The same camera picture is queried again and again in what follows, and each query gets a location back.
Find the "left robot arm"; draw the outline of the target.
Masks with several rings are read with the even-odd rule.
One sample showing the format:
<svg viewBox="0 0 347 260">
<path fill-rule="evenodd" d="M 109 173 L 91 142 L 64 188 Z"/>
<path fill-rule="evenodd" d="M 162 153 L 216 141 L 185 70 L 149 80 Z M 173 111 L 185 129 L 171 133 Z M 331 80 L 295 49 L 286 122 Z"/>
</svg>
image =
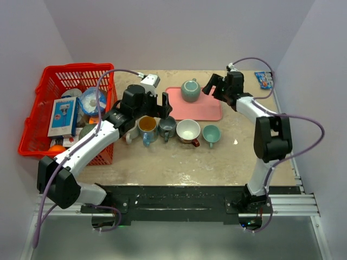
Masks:
<svg viewBox="0 0 347 260">
<path fill-rule="evenodd" d="M 162 93 L 162 104 L 158 105 L 157 96 L 144 87 L 129 85 L 122 99 L 80 141 L 55 158 L 45 156 L 39 161 L 37 189 L 42 198 L 49 198 L 62 209 L 83 203 L 93 204 L 99 212 L 109 211 L 112 199 L 106 190 L 98 184 L 79 183 L 77 176 L 102 150 L 133 128 L 139 118 L 147 115 L 166 119 L 171 111 L 168 93 Z"/>
</svg>

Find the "teal mug back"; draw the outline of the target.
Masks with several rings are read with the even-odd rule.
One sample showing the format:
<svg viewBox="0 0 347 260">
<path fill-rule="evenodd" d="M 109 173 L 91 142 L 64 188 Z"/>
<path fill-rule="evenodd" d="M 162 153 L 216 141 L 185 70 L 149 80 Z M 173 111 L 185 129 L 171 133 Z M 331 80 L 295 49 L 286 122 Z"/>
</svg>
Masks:
<svg viewBox="0 0 347 260">
<path fill-rule="evenodd" d="M 201 86 L 195 78 L 185 81 L 181 85 L 181 96 L 186 102 L 196 102 L 200 97 Z"/>
</svg>

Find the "dark red mug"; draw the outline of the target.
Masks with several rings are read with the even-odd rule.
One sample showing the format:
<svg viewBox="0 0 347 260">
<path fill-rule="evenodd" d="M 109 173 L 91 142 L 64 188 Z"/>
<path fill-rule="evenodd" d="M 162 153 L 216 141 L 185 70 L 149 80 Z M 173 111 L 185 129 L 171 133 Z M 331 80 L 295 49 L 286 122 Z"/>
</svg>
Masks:
<svg viewBox="0 0 347 260">
<path fill-rule="evenodd" d="M 190 144 L 194 147 L 199 147 L 198 137 L 201 133 L 201 127 L 197 121 L 185 119 L 180 121 L 176 127 L 176 133 L 180 141 L 184 144 Z"/>
</svg>

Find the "small teal mug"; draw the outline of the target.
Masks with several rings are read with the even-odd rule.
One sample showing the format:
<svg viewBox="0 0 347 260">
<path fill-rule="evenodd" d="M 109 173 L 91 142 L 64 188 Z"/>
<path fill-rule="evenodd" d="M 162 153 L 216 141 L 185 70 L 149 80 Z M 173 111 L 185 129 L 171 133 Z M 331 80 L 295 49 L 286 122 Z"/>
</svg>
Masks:
<svg viewBox="0 0 347 260">
<path fill-rule="evenodd" d="M 204 140 L 209 144 L 209 147 L 213 148 L 213 144 L 221 138 L 221 131 L 215 125 L 207 125 L 203 129 L 202 135 Z"/>
</svg>

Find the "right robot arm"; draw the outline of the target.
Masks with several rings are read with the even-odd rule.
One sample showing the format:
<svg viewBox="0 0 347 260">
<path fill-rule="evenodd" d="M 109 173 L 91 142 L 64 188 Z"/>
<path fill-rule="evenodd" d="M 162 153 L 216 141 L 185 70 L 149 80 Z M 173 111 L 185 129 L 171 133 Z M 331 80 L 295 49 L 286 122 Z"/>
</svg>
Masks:
<svg viewBox="0 0 347 260">
<path fill-rule="evenodd" d="M 244 75 L 239 71 L 229 71 L 224 77 L 212 74 L 202 92 L 209 95 L 213 90 L 215 99 L 227 103 L 255 126 L 255 168 L 240 200 L 234 204 L 239 210 L 253 213 L 267 203 L 274 168 L 292 152 L 292 137 L 289 118 L 259 104 L 243 91 L 243 84 Z"/>
</svg>

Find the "blue butterfly mug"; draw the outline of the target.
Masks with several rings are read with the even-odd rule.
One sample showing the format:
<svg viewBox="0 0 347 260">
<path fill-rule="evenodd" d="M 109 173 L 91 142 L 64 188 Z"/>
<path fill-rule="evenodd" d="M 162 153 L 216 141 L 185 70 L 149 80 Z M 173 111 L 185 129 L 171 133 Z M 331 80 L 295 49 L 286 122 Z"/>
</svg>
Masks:
<svg viewBox="0 0 347 260">
<path fill-rule="evenodd" d="M 143 145 L 149 147 L 158 138 L 157 121 L 150 116 L 143 116 L 138 122 L 138 128 L 143 140 Z"/>
</svg>

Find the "grey-blue mug front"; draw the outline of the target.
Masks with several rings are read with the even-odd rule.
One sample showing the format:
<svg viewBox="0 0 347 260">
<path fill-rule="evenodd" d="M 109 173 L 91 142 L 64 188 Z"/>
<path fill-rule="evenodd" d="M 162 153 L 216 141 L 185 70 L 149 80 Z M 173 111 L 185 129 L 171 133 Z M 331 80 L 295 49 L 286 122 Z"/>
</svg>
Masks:
<svg viewBox="0 0 347 260">
<path fill-rule="evenodd" d="M 164 142 L 167 143 L 176 133 L 176 120 L 169 116 L 166 119 L 160 119 L 158 123 L 158 133 L 164 138 Z"/>
</svg>

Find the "white speckled mug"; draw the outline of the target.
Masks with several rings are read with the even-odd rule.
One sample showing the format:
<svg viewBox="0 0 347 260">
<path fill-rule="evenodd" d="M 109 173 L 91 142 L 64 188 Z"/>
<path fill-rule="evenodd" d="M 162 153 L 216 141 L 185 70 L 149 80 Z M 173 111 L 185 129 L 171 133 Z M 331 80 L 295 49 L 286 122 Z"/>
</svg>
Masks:
<svg viewBox="0 0 347 260">
<path fill-rule="evenodd" d="M 139 136 L 138 121 L 135 121 L 134 127 L 132 127 L 125 135 L 125 141 L 129 145 L 132 140 Z"/>
</svg>

